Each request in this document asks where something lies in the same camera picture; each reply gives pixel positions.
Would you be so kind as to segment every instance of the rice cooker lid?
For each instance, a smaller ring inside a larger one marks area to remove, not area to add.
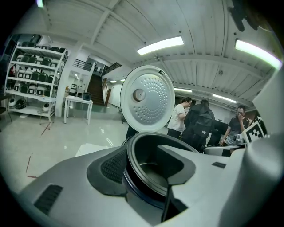
[[[127,123],[138,132],[154,132],[166,125],[174,109],[174,86],[156,66],[140,66],[126,77],[120,106]]]
[[[16,105],[16,103],[17,103],[17,101],[12,98],[12,99],[10,99],[10,101],[9,101],[9,106],[14,106],[14,105]]]

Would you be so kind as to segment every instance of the person in black jacket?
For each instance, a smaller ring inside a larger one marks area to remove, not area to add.
[[[194,105],[184,120],[185,130],[181,140],[197,151],[206,144],[206,138],[214,128],[214,114],[209,108],[208,100],[203,99],[200,104]]]

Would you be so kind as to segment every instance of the white t-shirt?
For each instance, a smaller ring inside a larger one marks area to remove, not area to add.
[[[170,122],[168,124],[168,128],[176,130],[178,132],[183,132],[185,130],[185,124],[184,124],[183,120],[181,120],[178,117],[179,114],[185,114],[185,110],[184,110],[182,104],[178,104],[174,108],[172,117],[171,117]]]

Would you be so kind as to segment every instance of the black vent slot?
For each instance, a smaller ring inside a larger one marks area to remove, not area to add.
[[[214,162],[212,165],[215,165],[215,166],[220,167],[220,168],[225,168],[226,167],[226,164],[220,163],[220,162]]]
[[[62,189],[63,187],[58,185],[49,185],[35,202],[35,207],[48,215]]]
[[[117,153],[115,156],[104,161],[101,166],[102,174],[110,180],[113,180],[116,183],[122,183],[123,171],[126,167],[127,160],[126,150],[122,150]]]

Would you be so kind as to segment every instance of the glossy floor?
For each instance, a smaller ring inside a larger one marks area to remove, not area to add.
[[[102,147],[120,146],[125,140],[128,124],[122,124],[118,112],[92,112],[87,125],[85,111],[70,110],[67,124],[62,117],[46,119],[39,125],[39,117],[2,114],[0,133],[0,168],[16,193],[55,164],[75,157],[80,146],[93,144]],[[167,128],[159,132],[167,133]]]

